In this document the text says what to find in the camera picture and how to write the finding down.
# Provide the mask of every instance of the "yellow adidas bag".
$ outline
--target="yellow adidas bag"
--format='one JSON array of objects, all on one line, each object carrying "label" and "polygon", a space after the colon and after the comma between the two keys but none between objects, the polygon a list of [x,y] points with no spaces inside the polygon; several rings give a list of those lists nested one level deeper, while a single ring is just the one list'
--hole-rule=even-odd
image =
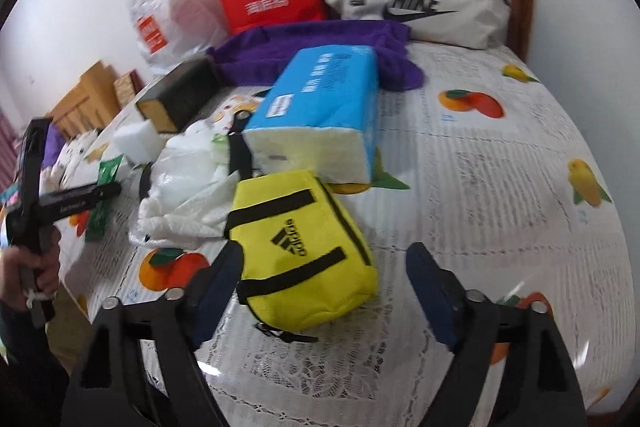
[{"label": "yellow adidas bag", "polygon": [[360,230],[310,171],[240,182],[226,228],[244,250],[238,298],[272,330],[330,321],[377,291]]}]

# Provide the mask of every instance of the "nike logo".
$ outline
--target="nike logo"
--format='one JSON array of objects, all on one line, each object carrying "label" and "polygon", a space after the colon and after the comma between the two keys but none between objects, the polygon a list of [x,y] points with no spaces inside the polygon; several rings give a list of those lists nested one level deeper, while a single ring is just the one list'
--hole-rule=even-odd
[{"label": "nike logo", "polygon": [[[408,22],[456,12],[455,10],[437,11],[436,7],[439,3],[440,0],[394,0],[391,6],[385,6],[382,17],[385,20]],[[410,10],[413,13],[391,13],[392,9]]]},{"label": "nike logo", "polygon": [[287,219],[285,221],[285,227],[273,236],[271,242],[289,253],[301,256],[306,255],[305,245],[303,245],[300,239],[298,229],[293,219]]}]

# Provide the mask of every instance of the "purple fabric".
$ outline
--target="purple fabric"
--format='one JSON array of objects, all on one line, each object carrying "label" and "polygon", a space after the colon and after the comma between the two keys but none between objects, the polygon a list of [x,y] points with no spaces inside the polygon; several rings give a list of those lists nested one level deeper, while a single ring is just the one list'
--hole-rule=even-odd
[{"label": "purple fabric", "polygon": [[207,53],[230,84],[271,86],[303,48],[326,44],[371,46],[378,56],[380,87],[421,87],[424,73],[406,56],[409,26],[395,21],[322,21],[260,26],[231,37]]},{"label": "purple fabric", "polygon": [[60,156],[60,151],[65,146],[65,139],[62,134],[55,128],[53,124],[49,125],[49,132],[47,133],[47,141],[44,144],[44,160],[42,161],[42,168],[52,167],[55,165]]}]

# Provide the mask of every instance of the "curtain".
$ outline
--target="curtain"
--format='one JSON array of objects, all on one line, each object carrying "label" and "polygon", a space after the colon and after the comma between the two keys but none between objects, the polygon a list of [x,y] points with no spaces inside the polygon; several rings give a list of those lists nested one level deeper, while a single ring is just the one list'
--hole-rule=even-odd
[{"label": "curtain", "polygon": [[15,177],[17,152],[14,147],[15,132],[0,111],[0,192],[8,188]]}]

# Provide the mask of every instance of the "tissue pack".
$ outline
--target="tissue pack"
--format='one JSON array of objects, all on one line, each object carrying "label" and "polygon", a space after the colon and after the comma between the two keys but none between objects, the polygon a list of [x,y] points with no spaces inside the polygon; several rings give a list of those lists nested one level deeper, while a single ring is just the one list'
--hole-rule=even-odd
[{"label": "tissue pack", "polygon": [[378,65],[369,46],[300,50],[244,130],[266,174],[309,169],[328,183],[368,184]]}]

